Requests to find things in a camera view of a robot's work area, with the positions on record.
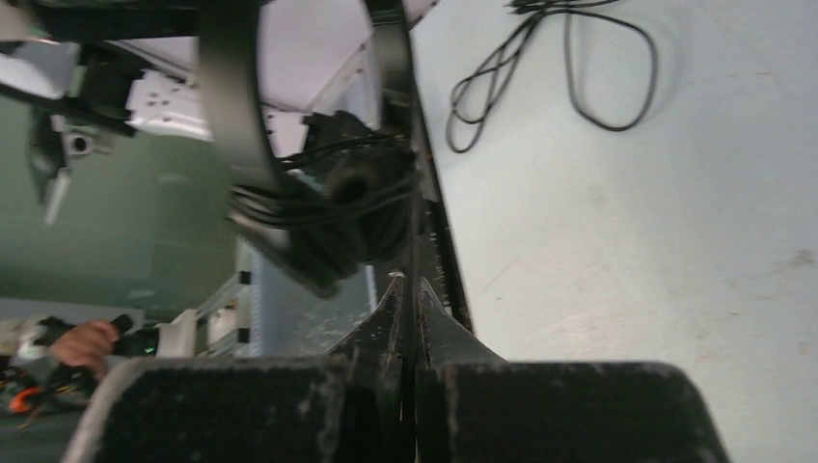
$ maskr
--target white floor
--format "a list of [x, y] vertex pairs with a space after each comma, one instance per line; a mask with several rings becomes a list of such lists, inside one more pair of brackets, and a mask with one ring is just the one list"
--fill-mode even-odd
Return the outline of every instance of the white floor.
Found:
[[[644, 125], [570, 107], [561, 18], [478, 147], [446, 148], [451, 87], [520, 20], [447, 0], [414, 31], [419, 83], [480, 337], [519, 360], [686, 370], [737, 462], [818, 461], [818, 4], [629, 0], [660, 91]], [[641, 43], [578, 23], [586, 100], [624, 121]]]

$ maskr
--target human hand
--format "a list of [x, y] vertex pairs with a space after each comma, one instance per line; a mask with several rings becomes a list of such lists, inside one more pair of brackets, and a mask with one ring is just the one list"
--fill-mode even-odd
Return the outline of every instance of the human hand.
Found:
[[105, 356], [114, 351], [120, 332], [106, 320], [95, 320], [72, 328], [51, 344], [51, 355], [69, 367], [85, 367], [97, 381], [108, 372]]

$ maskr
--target wire bundle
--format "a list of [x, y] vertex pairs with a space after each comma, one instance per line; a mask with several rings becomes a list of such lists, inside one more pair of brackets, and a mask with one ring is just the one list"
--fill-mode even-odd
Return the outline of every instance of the wire bundle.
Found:
[[[565, 15], [565, 32], [563, 36], [563, 54], [565, 57], [565, 72], [568, 78], [568, 94], [571, 99], [571, 105], [582, 117], [599, 126], [605, 130], [612, 132], [621, 132], [628, 130], [644, 119], [644, 116], [650, 109], [653, 102], [653, 97], [656, 94], [657, 74], [659, 68], [659, 51], [656, 43], [641, 27], [626, 22], [614, 17], [604, 14], [598, 14], [588, 11], [587, 9], [599, 7], [616, 3], [620, 0], [514, 0], [508, 6], [512, 9], [513, 14], [528, 14], [529, 16], [520, 24], [494, 52], [477, 68], [477, 70], [470, 76], [461, 80], [454, 86], [451, 91], [451, 113], [446, 126], [446, 141], [449, 148], [457, 153], [463, 153], [475, 147], [486, 121], [497, 107], [500, 99], [508, 90], [508, 85], [514, 77], [517, 70], [517, 65], [523, 54], [528, 50], [531, 44], [534, 32], [543, 20], [549, 16], [564, 14]], [[600, 119], [594, 117], [590, 112], [580, 103], [577, 96], [576, 83], [574, 79], [572, 46], [571, 46], [571, 19], [572, 16], [584, 16], [594, 19], [601, 19], [612, 24], [615, 24], [625, 29], [631, 30], [644, 39], [650, 53], [650, 80], [647, 85], [647, 94], [639, 113], [630, 122], [623, 125], [612, 125], [604, 123]], [[507, 68], [507, 73], [503, 79], [500, 79], [501, 71]], [[461, 106], [464, 99], [469, 96], [469, 91], [472, 89], [472, 84], [483, 76], [490, 78], [489, 91], [486, 95], [486, 100], [482, 108], [481, 114], [476, 118], [469, 118], [461, 111]], [[475, 133], [472, 139], [465, 146], [458, 146], [454, 141], [454, 128], [456, 123], [465, 123], [466, 125], [473, 125]]]
[[230, 206], [233, 210], [266, 227], [279, 230], [299, 230], [326, 226], [338, 221], [354, 220], [411, 197], [415, 191], [415, 172], [410, 159], [414, 157], [414, 154], [405, 140], [398, 140], [387, 135], [373, 133], [367, 137], [347, 139], [305, 150], [282, 159], [282, 165], [286, 171], [291, 171], [304, 168], [340, 152], [345, 152], [347, 156], [354, 156], [356, 150], [368, 148], [395, 150], [398, 156], [403, 154], [401, 157], [406, 159], [403, 177], [345, 204], [335, 204], [312, 193], [310, 187], [295, 178], [292, 185], [304, 194], [286, 198], [257, 188], [236, 185], [232, 188]]

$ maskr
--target green wall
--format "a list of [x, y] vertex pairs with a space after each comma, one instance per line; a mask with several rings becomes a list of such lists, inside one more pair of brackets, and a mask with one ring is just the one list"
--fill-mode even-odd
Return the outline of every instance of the green wall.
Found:
[[74, 164], [49, 228], [26, 165], [28, 113], [0, 98], [0, 297], [178, 311], [229, 277], [228, 176], [208, 144], [118, 138], [110, 156]]

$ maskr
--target orange object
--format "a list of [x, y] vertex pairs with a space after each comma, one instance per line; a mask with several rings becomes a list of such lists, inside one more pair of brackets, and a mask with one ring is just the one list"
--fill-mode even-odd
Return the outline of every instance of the orange object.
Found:
[[9, 403], [9, 410], [12, 413], [26, 413], [31, 410], [31, 405], [26, 402], [26, 399], [31, 395], [40, 394], [40, 388], [28, 388], [22, 393], [15, 395]]

